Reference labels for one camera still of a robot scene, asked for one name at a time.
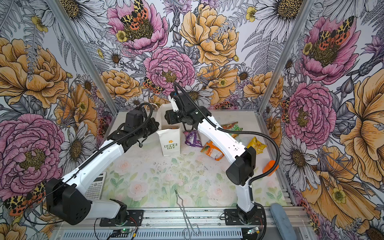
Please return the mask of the purple snack packet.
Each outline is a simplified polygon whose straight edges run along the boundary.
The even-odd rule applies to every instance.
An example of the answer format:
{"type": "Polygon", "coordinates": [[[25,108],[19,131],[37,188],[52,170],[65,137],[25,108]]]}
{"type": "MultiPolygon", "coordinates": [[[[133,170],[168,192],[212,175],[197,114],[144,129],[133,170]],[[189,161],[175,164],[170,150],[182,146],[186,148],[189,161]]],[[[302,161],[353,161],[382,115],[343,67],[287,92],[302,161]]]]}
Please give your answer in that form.
{"type": "Polygon", "coordinates": [[[185,144],[189,147],[202,148],[202,142],[199,136],[198,131],[192,130],[190,132],[184,131],[185,135],[185,144]]]}

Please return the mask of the white paper bag Love Life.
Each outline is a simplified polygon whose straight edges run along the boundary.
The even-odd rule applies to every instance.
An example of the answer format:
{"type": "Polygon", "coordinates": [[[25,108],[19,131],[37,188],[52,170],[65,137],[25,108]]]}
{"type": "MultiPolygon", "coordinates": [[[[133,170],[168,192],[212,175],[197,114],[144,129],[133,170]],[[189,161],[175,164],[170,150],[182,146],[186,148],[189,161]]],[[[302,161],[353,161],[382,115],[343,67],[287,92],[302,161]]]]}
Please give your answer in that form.
{"type": "Polygon", "coordinates": [[[181,124],[168,124],[165,119],[168,110],[173,112],[171,104],[161,105],[156,115],[156,121],[160,124],[157,134],[164,157],[175,156],[181,153],[181,124]]]}

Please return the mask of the orange snack packet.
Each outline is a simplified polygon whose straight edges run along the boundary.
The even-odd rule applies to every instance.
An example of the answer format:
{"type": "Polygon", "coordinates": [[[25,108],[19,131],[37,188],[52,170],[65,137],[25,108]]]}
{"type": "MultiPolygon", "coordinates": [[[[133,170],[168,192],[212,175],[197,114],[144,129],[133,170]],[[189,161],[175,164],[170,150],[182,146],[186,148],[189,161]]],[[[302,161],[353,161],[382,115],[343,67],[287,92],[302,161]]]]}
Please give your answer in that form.
{"type": "Polygon", "coordinates": [[[201,153],[206,154],[207,156],[213,158],[216,161],[220,161],[225,156],[212,141],[206,142],[206,144],[201,150],[201,153]]]}

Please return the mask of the yellow snack packet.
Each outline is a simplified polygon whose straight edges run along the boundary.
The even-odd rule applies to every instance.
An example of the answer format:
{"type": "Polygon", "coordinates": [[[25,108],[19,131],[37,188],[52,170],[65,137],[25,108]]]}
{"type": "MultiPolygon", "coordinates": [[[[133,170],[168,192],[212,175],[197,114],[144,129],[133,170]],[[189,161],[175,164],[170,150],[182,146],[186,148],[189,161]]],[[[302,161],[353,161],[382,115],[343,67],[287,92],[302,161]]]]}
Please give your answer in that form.
{"type": "Polygon", "coordinates": [[[253,148],[256,151],[256,154],[262,154],[264,149],[267,148],[266,144],[260,142],[256,137],[253,137],[252,140],[248,143],[247,148],[253,148]]]}

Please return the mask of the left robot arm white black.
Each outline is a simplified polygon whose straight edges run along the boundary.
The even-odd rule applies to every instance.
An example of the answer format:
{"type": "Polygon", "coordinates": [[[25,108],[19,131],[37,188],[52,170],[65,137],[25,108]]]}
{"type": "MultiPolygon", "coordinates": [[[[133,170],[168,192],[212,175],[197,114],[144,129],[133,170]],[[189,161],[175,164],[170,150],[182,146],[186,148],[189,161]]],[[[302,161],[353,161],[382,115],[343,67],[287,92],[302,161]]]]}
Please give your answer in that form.
{"type": "Polygon", "coordinates": [[[109,219],[115,225],[128,220],[127,205],[121,201],[92,200],[86,192],[106,168],[140,139],[145,139],[159,129],[154,118],[128,117],[121,129],[115,130],[103,145],[84,163],[61,179],[46,183],[47,211],[67,222],[77,225],[88,219],[109,219]]]}

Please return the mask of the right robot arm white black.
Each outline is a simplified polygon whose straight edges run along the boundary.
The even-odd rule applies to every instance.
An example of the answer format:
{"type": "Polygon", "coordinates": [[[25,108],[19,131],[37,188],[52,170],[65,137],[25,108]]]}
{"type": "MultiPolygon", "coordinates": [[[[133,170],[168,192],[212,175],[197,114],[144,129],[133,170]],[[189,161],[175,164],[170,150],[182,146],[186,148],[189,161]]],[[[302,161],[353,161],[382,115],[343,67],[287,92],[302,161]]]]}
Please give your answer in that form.
{"type": "Polygon", "coordinates": [[[165,119],[171,125],[183,123],[193,126],[200,134],[208,137],[225,155],[231,164],[226,170],[226,175],[236,185],[239,219],[243,224],[249,224],[257,211],[249,185],[256,166],[256,151],[253,148],[247,148],[226,133],[205,108],[179,109],[172,104],[167,104],[165,119]]]}

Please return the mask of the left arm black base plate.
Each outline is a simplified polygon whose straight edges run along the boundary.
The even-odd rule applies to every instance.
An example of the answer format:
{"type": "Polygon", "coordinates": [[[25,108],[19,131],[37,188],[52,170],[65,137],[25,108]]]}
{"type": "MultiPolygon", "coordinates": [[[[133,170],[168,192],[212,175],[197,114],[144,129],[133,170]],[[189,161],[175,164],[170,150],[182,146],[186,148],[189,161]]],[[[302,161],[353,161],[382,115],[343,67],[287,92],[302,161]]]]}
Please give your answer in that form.
{"type": "Polygon", "coordinates": [[[127,210],[121,217],[102,218],[100,227],[140,227],[144,219],[144,210],[127,210]]]}

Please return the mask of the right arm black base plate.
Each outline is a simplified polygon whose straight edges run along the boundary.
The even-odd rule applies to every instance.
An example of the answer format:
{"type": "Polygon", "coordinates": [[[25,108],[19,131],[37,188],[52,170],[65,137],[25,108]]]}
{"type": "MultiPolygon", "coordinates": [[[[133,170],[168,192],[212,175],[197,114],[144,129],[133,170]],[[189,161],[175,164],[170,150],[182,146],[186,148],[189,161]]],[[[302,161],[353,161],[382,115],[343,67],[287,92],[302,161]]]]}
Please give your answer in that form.
{"type": "Polygon", "coordinates": [[[223,217],[227,226],[264,226],[266,224],[265,212],[257,206],[247,213],[240,208],[225,209],[223,217]]]}

